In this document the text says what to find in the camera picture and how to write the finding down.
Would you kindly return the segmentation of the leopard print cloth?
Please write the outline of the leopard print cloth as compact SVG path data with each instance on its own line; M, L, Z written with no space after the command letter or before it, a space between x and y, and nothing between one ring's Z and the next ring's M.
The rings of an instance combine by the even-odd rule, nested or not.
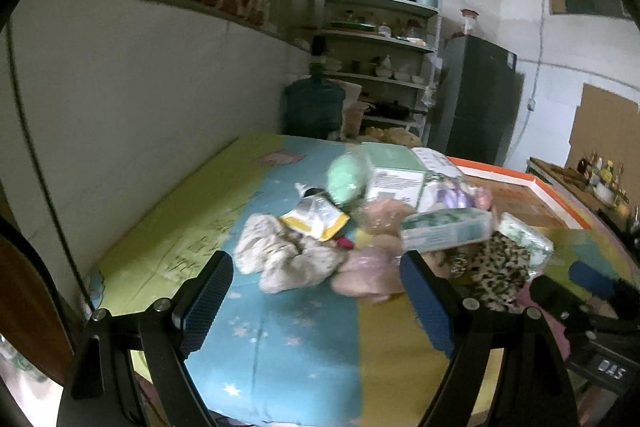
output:
M529 279L530 254L499 232L485 242L445 251L449 280L463 298L491 311L521 310L518 294Z

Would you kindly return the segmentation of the green-white tissue pack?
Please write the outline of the green-white tissue pack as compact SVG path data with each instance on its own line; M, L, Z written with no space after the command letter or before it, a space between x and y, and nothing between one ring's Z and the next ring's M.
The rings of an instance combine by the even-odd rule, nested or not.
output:
M485 242L493 231L494 217L490 211L452 208L405 218L399 236L405 251L431 253Z

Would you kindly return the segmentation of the beige plush bear toy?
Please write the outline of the beige plush bear toy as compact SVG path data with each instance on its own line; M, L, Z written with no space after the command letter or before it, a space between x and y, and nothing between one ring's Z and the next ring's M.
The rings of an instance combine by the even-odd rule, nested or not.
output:
M259 274L260 290L273 295L318 286L345 262L347 254L291 230L273 215L253 213L232 258L243 275Z

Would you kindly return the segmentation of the mint green sponge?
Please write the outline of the mint green sponge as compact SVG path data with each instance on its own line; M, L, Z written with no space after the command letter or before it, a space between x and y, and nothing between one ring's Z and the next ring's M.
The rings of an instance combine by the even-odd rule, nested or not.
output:
M326 172L326 193L338 207L352 205L362 199L367 190L369 168L358 152L338 156Z

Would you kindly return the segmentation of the condiment bottles group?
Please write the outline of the condiment bottles group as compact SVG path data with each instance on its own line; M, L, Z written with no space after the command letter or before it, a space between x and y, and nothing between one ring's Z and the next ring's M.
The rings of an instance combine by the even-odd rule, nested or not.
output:
M578 160L577 172L586 179L588 190L603 205L610 208L629 205L627 191L622 187L625 172L622 162L604 159L592 152Z

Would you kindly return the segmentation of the colourful cartoon play mat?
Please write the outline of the colourful cartoon play mat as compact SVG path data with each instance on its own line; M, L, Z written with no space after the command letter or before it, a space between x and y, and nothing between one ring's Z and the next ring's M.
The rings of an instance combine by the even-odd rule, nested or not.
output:
M450 342L421 319L399 263L419 251L483 309L530 303L538 274L638 269L524 174L424 147L242 136L182 181L96 264L93 304L140 312L216 251L233 280L186 367L206 407L256 426L414 426Z

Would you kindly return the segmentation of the mint green carton box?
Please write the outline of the mint green carton box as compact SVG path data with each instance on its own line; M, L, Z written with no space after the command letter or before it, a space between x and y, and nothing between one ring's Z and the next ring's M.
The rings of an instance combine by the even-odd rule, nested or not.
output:
M412 150L402 145L364 142L359 152L367 167L367 202L395 199L418 207L426 169Z

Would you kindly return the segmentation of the floral gift box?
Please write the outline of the floral gift box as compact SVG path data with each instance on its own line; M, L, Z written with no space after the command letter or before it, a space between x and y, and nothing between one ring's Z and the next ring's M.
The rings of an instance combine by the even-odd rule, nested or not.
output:
M413 147L411 149L422 166L433 176L443 176L449 179L464 177L463 172L444 154L428 147Z

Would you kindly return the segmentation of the yellow white snack pouch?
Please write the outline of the yellow white snack pouch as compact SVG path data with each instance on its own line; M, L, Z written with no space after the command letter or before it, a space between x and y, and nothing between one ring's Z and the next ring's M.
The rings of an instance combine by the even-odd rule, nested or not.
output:
M295 183L299 195L296 206L280 217L291 230L327 242L341 231L349 217L336 207L323 188Z

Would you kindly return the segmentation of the straw woven hat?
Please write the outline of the straw woven hat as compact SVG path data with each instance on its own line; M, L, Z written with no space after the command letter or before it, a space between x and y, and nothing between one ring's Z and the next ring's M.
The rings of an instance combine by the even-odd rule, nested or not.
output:
M409 148L419 147L422 145L421 140L415 134L399 127L391 127L386 129L367 127L366 131L364 132L364 136L369 141L402 145Z

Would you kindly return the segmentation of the dark grey refrigerator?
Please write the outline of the dark grey refrigerator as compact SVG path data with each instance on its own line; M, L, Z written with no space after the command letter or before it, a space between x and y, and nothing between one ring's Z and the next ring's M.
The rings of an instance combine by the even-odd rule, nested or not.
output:
M512 140L523 79L518 56L475 36L446 45L427 146L447 156L501 166Z

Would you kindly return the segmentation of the dark green water jug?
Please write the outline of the dark green water jug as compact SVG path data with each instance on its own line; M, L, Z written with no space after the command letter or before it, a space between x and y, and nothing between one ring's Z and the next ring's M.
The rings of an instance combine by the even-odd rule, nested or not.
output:
M310 54L309 76L284 89L282 130L287 135L338 141L346 92L324 75L328 58L326 38L315 35Z

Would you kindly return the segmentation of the metal kitchen shelf rack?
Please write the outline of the metal kitchen shelf rack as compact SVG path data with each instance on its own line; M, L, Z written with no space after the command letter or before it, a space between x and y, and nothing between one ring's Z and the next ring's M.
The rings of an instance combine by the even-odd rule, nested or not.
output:
M355 100L346 108L345 134L367 127L399 127L424 140L433 98L440 8L408 0L323 0L318 35L326 38L326 77Z

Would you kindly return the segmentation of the glass jar on refrigerator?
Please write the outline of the glass jar on refrigerator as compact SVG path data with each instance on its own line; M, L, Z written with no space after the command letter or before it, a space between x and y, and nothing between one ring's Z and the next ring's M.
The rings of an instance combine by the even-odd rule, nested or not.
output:
M477 25L477 19L480 16L475 10L462 9L462 34L465 36L473 35Z

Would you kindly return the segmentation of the cardboard sheets on wall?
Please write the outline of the cardboard sheets on wall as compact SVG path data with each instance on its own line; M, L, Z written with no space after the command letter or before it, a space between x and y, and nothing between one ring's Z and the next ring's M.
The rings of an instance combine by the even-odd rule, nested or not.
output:
M629 195L639 191L639 105L585 84L570 132L570 153L565 165L576 167L578 161L593 152L615 165L621 162L622 187Z

